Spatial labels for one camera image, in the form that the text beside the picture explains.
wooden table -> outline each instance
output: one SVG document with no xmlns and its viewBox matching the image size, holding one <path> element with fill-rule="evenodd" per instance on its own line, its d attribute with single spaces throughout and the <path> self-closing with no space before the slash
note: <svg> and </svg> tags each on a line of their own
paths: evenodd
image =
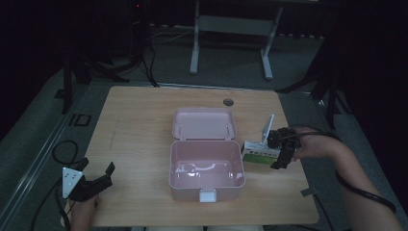
<svg viewBox="0 0 408 231">
<path fill-rule="evenodd" d="M 260 141 L 268 116 L 272 129 L 287 126 L 272 91 L 113 87 L 91 138 L 84 173 L 91 180 L 116 169 L 113 185 L 100 194 L 95 226 L 299 224 L 319 219 L 302 165 L 287 169 L 244 163 L 246 183 L 238 198 L 216 203 L 175 201 L 168 184 L 172 121 L 180 107 L 230 107 L 236 141 Z"/>
</svg>

gray carpet floor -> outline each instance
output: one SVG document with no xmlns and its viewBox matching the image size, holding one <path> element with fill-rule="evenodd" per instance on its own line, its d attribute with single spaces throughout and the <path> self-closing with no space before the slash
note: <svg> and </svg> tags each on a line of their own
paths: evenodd
<svg viewBox="0 0 408 231">
<path fill-rule="evenodd" d="M 157 35 L 153 38 L 155 60 L 153 74 L 162 87 L 182 85 L 210 88 L 235 88 L 254 90 L 277 90 L 287 87 L 304 76 L 307 68 L 321 45 L 321 40 L 312 38 L 285 38 L 274 40 L 269 54 L 274 78 L 264 78 L 259 54 L 259 42 L 255 39 L 249 45 L 242 41 L 214 42 L 220 40 L 217 35 L 203 35 L 201 41 L 198 73 L 190 75 L 191 34 L 173 39 L 176 35 Z M 150 64 L 153 53 L 145 52 Z M 116 60 L 115 64 L 124 61 Z M 128 86 L 149 86 L 146 82 L 145 70 L 137 66 L 119 73 L 130 83 Z M 44 85 L 42 91 L 33 100 L 25 114 L 15 124 L 11 132 L 0 143 L 0 208 L 1 220 L 7 220 L 5 230 L 29 230 L 38 205 L 49 189 L 61 175 L 61 167 L 52 158 L 53 149 L 59 159 L 68 161 L 72 158 L 75 148 L 71 143 L 78 143 L 78 157 L 86 153 L 90 137 L 102 110 L 105 98 L 111 86 L 119 85 L 112 80 L 96 76 L 89 86 L 74 85 L 74 105 L 66 115 L 62 115 L 63 101 L 54 98 L 58 89 L 63 87 L 63 73 L 59 72 Z M 280 94 L 282 106 L 289 124 L 306 124 L 329 131 L 324 119 L 324 100 L 313 100 L 307 92 L 313 84 L 288 94 Z M 358 156 L 362 166 L 369 174 L 373 183 L 385 197 L 397 205 L 397 215 L 405 230 L 408 230 L 408 218 L 401 210 L 398 201 L 378 164 L 370 144 L 364 136 L 357 120 L 347 114 L 341 107 L 335 115 L 335 133 L 349 145 Z M 69 121 L 75 115 L 90 116 L 89 126 L 73 126 Z M 36 161 L 39 153 L 43 153 L 44 166 L 38 168 L 39 174 L 33 177 L 33 184 L 20 181 L 27 176 L 28 169 Z M 334 175 L 334 167 L 329 160 L 303 160 L 302 164 L 309 184 L 318 190 L 317 196 L 333 223 L 335 230 L 345 230 L 349 224 L 344 212 L 340 195 L 340 186 Z M 19 187 L 26 186 L 29 192 L 21 197 L 22 203 L 15 204 L 15 192 Z M 330 230 L 327 217 L 317 204 L 320 220 L 308 225 L 319 230 Z M 126 230 L 123 228 L 94 228 L 93 230 Z M 56 207 L 54 192 L 45 201 L 36 220 L 35 230 L 64 230 L 60 225 L 60 216 Z M 268 226 L 266 230 L 306 230 L 292 225 Z"/>
</svg>

open lid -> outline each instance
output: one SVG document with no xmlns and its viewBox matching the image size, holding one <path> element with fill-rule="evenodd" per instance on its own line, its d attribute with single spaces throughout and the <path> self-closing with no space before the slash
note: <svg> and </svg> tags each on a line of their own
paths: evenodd
<svg viewBox="0 0 408 231">
<path fill-rule="evenodd" d="M 179 108 L 173 119 L 177 140 L 227 140 L 237 136 L 234 118 L 224 108 Z"/>
</svg>

small box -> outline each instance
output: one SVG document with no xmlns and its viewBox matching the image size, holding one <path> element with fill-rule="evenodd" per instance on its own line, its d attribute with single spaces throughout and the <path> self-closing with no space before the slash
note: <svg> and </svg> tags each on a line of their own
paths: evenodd
<svg viewBox="0 0 408 231">
<path fill-rule="evenodd" d="M 229 109 L 177 109 L 168 179 L 175 200 L 216 202 L 238 196 L 245 177 L 236 134 Z"/>
</svg>

